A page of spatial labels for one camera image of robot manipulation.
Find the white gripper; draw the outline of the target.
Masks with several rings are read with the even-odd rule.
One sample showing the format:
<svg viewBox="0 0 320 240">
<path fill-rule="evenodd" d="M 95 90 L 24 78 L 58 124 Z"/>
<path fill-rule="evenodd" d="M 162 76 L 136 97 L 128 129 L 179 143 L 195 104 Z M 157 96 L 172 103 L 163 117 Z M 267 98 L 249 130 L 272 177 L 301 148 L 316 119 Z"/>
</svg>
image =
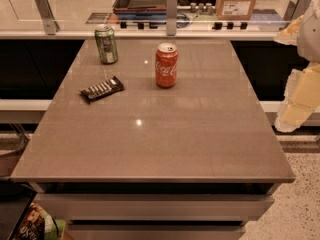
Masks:
<svg viewBox="0 0 320 240">
<path fill-rule="evenodd" d="M 294 19 L 274 41 L 297 45 L 298 54 L 320 62 L 320 0 L 312 0 L 303 16 Z M 298 129 L 320 106 L 320 65 L 311 63 L 302 71 L 293 69 L 288 77 L 275 128 L 280 132 Z"/>
</svg>

